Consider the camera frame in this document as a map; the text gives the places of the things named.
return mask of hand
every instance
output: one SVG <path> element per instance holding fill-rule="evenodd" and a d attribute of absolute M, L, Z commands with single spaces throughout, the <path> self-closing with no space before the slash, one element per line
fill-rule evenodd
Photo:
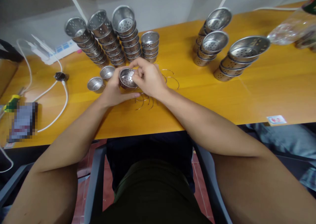
<path fill-rule="evenodd" d="M 158 65 L 149 63 L 145 59 L 138 57 L 130 63 L 129 68 L 136 66 L 139 66 L 139 68 L 135 69 L 132 80 L 145 94 L 160 99 L 168 90 L 168 86 Z"/>
<path fill-rule="evenodd" d="M 122 103 L 125 100 L 137 98 L 140 96 L 139 93 L 121 94 L 119 89 L 119 73 L 124 68 L 127 67 L 119 67 L 115 69 L 113 76 L 108 81 L 104 91 L 98 99 L 105 107 L 114 106 Z"/>

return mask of floor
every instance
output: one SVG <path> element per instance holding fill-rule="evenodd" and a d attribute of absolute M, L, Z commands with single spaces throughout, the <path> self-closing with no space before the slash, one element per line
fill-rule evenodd
<path fill-rule="evenodd" d="M 79 163 L 78 172 L 77 172 L 78 177 L 83 177 L 90 173 L 94 150 L 105 143 L 106 143 L 106 139 L 102 139 L 102 140 L 99 140 L 98 143 L 94 143 L 91 145 L 91 148 L 88 154 Z M 194 182 L 195 182 L 195 188 L 196 188 L 196 192 L 194 196 L 197 199 L 197 202 L 199 204 L 199 207 L 202 213 L 212 223 L 215 223 L 211 205 L 207 196 L 206 186 L 203 179 L 200 163 L 198 161 L 198 157 L 195 151 L 193 152 L 192 167 L 193 167 L 193 176 L 194 176 Z M 76 202 L 76 208 L 75 208 L 72 224 L 84 223 L 84 207 L 85 207 L 85 202 L 86 202 L 87 190 L 89 186 L 89 180 L 90 178 L 78 184 L 77 202 Z M 113 201 L 114 201 L 114 192 L 112 190 L 112 173 L 111 173 L 111 169 L 107 160 L 105 160 L 104 184 L 103 184 L 103 210 L 107 209 L 113 203 Z"/>

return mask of yellow table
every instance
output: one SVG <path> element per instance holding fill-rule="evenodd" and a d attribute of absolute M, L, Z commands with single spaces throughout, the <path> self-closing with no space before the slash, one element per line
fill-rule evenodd
<path fill-rule="evenodd" d="M 271 45 L 270 49 L 229 82 L 220 82 L 213 71 L 225 57 L 229 47 L 240 38 L 267 35 L 292 12 L 256 11 L 234 15 L 224 29 L 229 35 L 227 47 L 218 54 L 209 67 L 193 63 L 192 47 L 203 21 L 172 25 L 155 31 L 160 34 L 158 64 L 165 76 L 173 76 L 180 83 L 183 96 L 214 110 L 235 124 L 266 122 L 267 116 L 282 115 L 288 124 L 316 121 L 316 54 L 309 49 L 299 50 L 294 45 Z M 59 65 L 45 65 L 39 58 L 30 57 L 33 84 L 24 101 L 33 101 L 50 87 Z M 100 69 L 84 54 L 73 53 L 61 60 L 64 72 L 69 74 L 67 87 L 69 103 L 61 117 L 47 130 L 14 147 L 51 144 L 99 95 L 88 91 L 87 82 L 99 76 Z M 25 62 L 20 67 L 0 99 L 6 103 L 10 96 L 29 83 Z M 176 89 L 177 82 L 169 79 L 168 86 Z M 59 114 L 65 102 L 65 92 L 58 83 L 38 100 L 38 125 L 41 129 Z M 126 101 L 115 106 L 101 123 L 96 139 L 183 130 L 175 117 L 160 103 L 148 105 Z M 10 123 L 8 116 L 0 122 L 0 141 L 4 146 Z"/>

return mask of small card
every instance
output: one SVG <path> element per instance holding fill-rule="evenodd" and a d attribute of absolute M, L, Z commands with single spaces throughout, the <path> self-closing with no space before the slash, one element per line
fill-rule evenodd
<path fill-rule="evenodd" d="M 271 126 L 287 123 L 282 115 L 269 116 L 267 119 Z"/>
<path fill-rule="evenodd" d="M 4 149 L 10 149 L 14 146 L 15 143 L 7 143 L 5 146 L 4 146 Z"/>

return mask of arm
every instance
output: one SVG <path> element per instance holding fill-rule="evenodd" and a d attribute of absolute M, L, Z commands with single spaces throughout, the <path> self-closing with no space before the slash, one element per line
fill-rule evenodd
<path fill-rule="evenodd" d="M 215 112 L 170 90 L 157 65 L 137 58 L 133 81 L 163 102 L 212 152 L 217 182 L 233 223 L 314 223 L 316 201 L 263 144 Z"/>
<path fill-rule="evenodd" d="M 7 223 L 70 223 L 77 197 L 77 166 L 90 148 L 109 107 L 140 96 L 121 94 L 117 68 L 100 97 L 38 158 L 27 175 Z"/>

